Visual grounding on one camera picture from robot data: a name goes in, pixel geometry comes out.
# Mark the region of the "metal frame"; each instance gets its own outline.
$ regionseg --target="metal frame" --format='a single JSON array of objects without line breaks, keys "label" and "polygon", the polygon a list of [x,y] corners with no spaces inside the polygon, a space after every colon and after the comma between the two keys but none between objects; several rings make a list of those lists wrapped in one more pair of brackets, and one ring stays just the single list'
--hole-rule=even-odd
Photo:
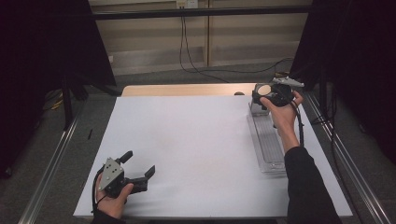
[{"label": "metal frame", "polygon": [[92,14],[57,14],[41,17],[42,19],[58,18],[68,20],[128,20],[172,17],[202,17],[202,16],[234,16],[259,14],[290,14],[290,13],[321,13],[330,10],[328,6],[287,6],[287,7],[229,7],[229,8],[189,8],[147,11],[95,12]]},{"label": "metal frame", "polygon": [[[319,121],[322,121],[321,126],[323,130],[325,131],[329,139],[332,139],[332,125],[330,124],[330,122],[326,122],[326,120],[323,119],[322,114],[320,113],[320,110],[318,108],[318,100],[312,95],[312,93],[308,93],[305,96],[309,104],[314,109],[316,116],[320,118]],[[369,184],[364,179],[355,162],[350,157],[347,148],[344,146],[337,133],[334,133],[334,149],[341,163],[343,163],[343,165],[345,166],[346,171],[349,174],[349,177],[351,178],[353,184],[361,195],[361,198],[363,199],[364,203],[372,214],[375,223],[390,224],[391,221],[388,218],[385,209],[382,207],[374,191],[370,188]]]},{"label": "metal frame", "polygon": [[35,193],[33,193],[29,203],[27,204],[26,208],[22,213],[22,216],[18,222],[19,224],[35,223],[35,219],[37,218],[38,212],[40,211],[40,208],[47,196],[47,193],[50,190],[50,183],[52,182],[53,177],[55,177],[57,169],[61,163],[62,157],[64,156],[67,146],[69,145],[70,139],[73,136],[74,130],[77,127],[78,120],[84,105],[85,105],[85,101],[78,104],[77,114],[74,117],[68,129],[64,130],[61,140],[59,141],[58,146],[56,147],[52,155],[52,158],[50,159],[49,165],[47,166],[45,173],[41,177],[41,180],[35,189]]}]

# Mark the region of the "white tabletop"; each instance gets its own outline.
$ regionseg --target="white tabletop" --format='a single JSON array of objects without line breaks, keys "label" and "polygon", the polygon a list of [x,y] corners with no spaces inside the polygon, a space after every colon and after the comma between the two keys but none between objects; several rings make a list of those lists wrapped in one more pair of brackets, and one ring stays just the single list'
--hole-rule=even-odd
[{"label": "white tabletop", "polygon": [[[288,179],[263,174],[249,132],[251,96],[117,99],[74,216],[91,217],[92,181],[107,157],[132,150],[122,167],[137,177],[156,166],[148,191],[131,195],[131,218],[285,217]],[[304,140],[339,216],[352,213],[301,108]]]}]

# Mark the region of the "wall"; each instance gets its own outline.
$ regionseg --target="wall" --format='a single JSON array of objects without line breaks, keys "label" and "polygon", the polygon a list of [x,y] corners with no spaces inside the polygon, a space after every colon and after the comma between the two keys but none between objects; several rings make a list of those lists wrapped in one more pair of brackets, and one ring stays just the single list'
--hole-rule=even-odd
[{"label": "wall", "polygon": [[[93,12],[174,9],[176,1],[91,0]],[[199,0],[204,7],[310,5],[311,0]],[[196,67],[274,62],[293,57],[306,14],[186,18],[191,59]],[[115,75],[179,69],[181,19],[98,21]],[[182,63],[191,67],[186,50]]]}]

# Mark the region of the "clear plastic container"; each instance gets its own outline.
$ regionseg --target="clear plastic container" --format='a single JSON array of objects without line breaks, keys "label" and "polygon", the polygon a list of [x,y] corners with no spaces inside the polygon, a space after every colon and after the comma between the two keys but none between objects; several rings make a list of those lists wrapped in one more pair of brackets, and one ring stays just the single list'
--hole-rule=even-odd
[{"label": "clear plastic container", "polygon": [[247,123],[260,170],[267,174],[285,175],[284,150],[269,111],[250,103]]}]

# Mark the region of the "cable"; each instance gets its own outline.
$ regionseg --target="cable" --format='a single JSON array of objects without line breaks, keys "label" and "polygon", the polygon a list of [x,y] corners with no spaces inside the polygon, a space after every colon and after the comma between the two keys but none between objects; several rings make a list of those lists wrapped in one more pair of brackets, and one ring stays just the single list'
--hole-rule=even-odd
[{"label": "cable", "polygon": [[59,106],[61,106],[61,104],[62,104],[62,102],[64,101],[64,97],[63,97],[63,94],[62,94],[62,92],[61,92],[61,94],[59,94],[59,96],[58,96],[58,99],[56,100],[56,102],[52,105],[52,106],[50,106],[50,107],[48,107],[48,108],[43,108],[43,111],[47,111],[47,110],[55,110],[55,109],[57,109]]},{"label": "cable", "polygon": [[[220,78],[220,77],[215,77],[215,76],[211,76],[211,75],[208,75],[208,74],[204,74],[204,73],[200,72],[200,71],[194,66],[194,64],[192,63],[192,60],[191,60],[191,56],[190,56],[189,42],[187,41],[187,29],[186,29],[186,27],[185,27],[185,24],[186,24],[186,20],[185,20],[184,17],[182,17],[182,18],[181,18],[181,45],[180,45],[180,52],[179,52],[179,56],[178,56],[179,62],[180,62],[180,65],[181,65],[181,68],[182,68],[184,71],[188,72],[188,73],[199,73],[199,74],[201,74],[202,76],[205,76],[205,77],[213,77],[213,78],[215,78],[215,79],[217,79],[217,80],[230,83],[229,81],[227,81],[227,80],[225,80],[225,79],[222,79],[222,78]],[[194,68],[195,72],[193,72],[193,71],[188,71],[187,69],[185,69],[184,66],[183,66],[183,64],[182,64],[182,62],[181,62],[181,50],[183,49],[184,37],[186,38],[186,48],[187,48],[187,53],[189,54],[190,63],[191,63],[191,65],[192,65],[192,67]]]},{"label": "cable", "polygon": [[[269,66],[269,67],[267,67],[267,68],[264,68],[264,69],[262,69],[262,70],[258,70],[258,71],[235,71],[235,70],[227,70],[227,69],[203,69],[203,70],[198,70],[198,69],[194,66],[194,64],[192,63],[192,59],[191,59],[191,55],[190,55],[190,49],[189,49],[189,41],[188,41],[188,38],[187,38],[186,20],[185,20],[184,17],[181,18],[181,27],[182,27],[182,33],[181,33],[181,44],[180,44],[180,52],[179,52],[179,62],[180,62],[181,68],[182,68],[184,71],[188,72],[188,73],[199,73],[199,74],[201,74],[201,75],[203,75],[203,76],[213,77],[213,78],[219,79],[219,80],[224,81],[224,82],[229,82],[229,81],[224,80],[224,79],[219,78],[219,77],[214,77],[214,76],[210,76],[210,75],[208,75],[208,74],[203,74],[202,72],[229,72],[229,73],[242,73],[242,74],[256,74],[256,73],[261,73],[261,72],[268,71],[268,70],[270,70],[271,68],[276,68],[276,66],[277,66],[278,64],[280,64],[280,63],[283,63],[283,62],[286,62],[286,61],[293,61],[293,60],[294,60],[293,58],[284,58],[284,59],[282,59],[282,60],[280,60],[280,61],[274,63],[273,65],[271,65],[271,66]],[[187,49],[187,53],[188,53],[188,56],[189,56],[190,64],[191,64],[191,66],[194,68],[195,71],[188,71],[186,68],[184,68],[184,66],[183,66],[183,64],[182,64],[182,62],[181,62],[181,51],[182,51],[182,49],[183,49],[183,42],[184,42],[184,41],[186,41],[186,49]]]},{"label": "cable", "polygon": [[95,199],[95,192],[96,192],[96,181],[99,177],[99,174],[101,174],[103,172],[103,170],[105,169],[105,166],[102,166],[102,168],[100,168],[100,170],[98,170],[98,172],[95,175],[95,178],[93,179],[93,184],[92,184],[92,213],[96,212],[96,210],[98,209],[98,204],[100,201],[102,201],[105,197],[103,197],[101,200],[99,200],[99,202],[96,202]]},{"label": "cable", "polygon": [[60,92],[62,92],[62,91],[61,90],[53,90],[53,91],[51,91],[50,93],[47,94],[45,102],[48,102],[48,101],[52,100],[57,95],[59,95]]},{"label": "cable", "polygon": [[358,216],[358,219],[360,221],[360,223],[363,223],[362,219],[361,219],[361,214],[358,211],[355,202],[352,199],[352,196],[349,192],[349,189],[347,188],[347,184],[345,182],[345,179],[339,169],[339,164],[338,161],[336,159],[336,155],[335,155],[335,148],[334,148],[334,143],[335,143],[335,114],[337,112],[337,98],[336,98],[336,91],[335,91],[335,87],[332,86],[332,119],[331,119],[331,124],[332,124],[332,136],[331,136],[331,152],[332,152],[332,159],[334,161],[334,165],[335,165],[335,169],[337,170],[337,173],[340,177],[340,180],[342,182],[342,184],[345,187],[346,190],[346,194],[348,195],[350,202],[352,203],[353,208],[355,209],[356,215]]},{"label": "cable", "polygon": [[329,120],[334,119],[335,118],[335,114],[337,113],[336,109],[333,110],[333,105],[334,104],[335,104],[335,107],[336,107],[336,95],[333,94],[333,91],[332,91],[332,99],[330,100],[330,102],[326,106],[327,114],[329,114],[330,108],[332,108],[332,114],[329,117],[327,117],[327,118],[324,115],[320,115],[317,118],[312,119],[310,121],[311,125],[323,124],[323,123],[329,122]]},{"label": "cable", "polygon": [[301,119],[301,113],[300,113],[300,108],[297,106],[295,101],[293,99],[290,99],[287,95],[285,95],[280,89],[278,89],[276,86],[272,86],[278,92],[279,94],[282,95],[284,99],[286,99],[291,105],[291,108],[293,108],[294,112],[296,113],[296,117],[298,120],[298,129],[299,129],[299,135],[300,135],[300,147],[304,147],[304,124]]}]

